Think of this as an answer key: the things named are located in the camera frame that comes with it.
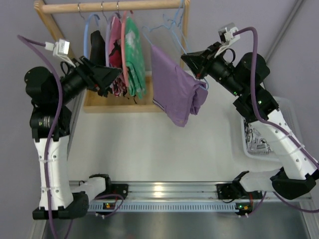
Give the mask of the purple trousers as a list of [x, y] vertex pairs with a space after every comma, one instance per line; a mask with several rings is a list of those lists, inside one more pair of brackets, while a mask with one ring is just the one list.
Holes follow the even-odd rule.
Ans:
[[159, 47], [151, 46], [153, 103], [178, 127], [185, 127], [190, 115], [197, 115], [208, 91]]

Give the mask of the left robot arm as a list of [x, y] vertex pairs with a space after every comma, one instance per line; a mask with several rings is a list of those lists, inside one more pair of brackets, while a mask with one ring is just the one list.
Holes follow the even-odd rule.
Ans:
[[85, 216], [89, 203], [107, 191], [110, 179], [95, 174], [71, 190], [67, 170], [67, 150], [72, 112], [67, 104], [85, 89], [95, 88], [103, 95], [122, 69], [94, 64], [82, 56], [64, 77], [43, 66], [29, 70], [25, 91], [33, 105], [29, 125], [38, 153], [41, 178], [39, 205], [34, 220], [76, 219]]

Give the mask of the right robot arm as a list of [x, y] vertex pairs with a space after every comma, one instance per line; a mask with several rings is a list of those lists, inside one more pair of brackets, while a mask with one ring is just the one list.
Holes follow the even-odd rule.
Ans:
[[319, 163], [289, 128], [279, 104], [261, 83], [270, 74], [265, 59], [246, 53], [236, 66], [224, 59], [222, 44], [215, 42], [203, 51], [183, 54], [182, 61], [197, 79], [206, 76], [237, 99], [233, 105], [246, 123], [256, 129], [281, 163], [273, 171], [240, 173], [231, 188], [241, 197], [255, 191], [272, 191], [293, 200], [309, 193], [319, 178]]

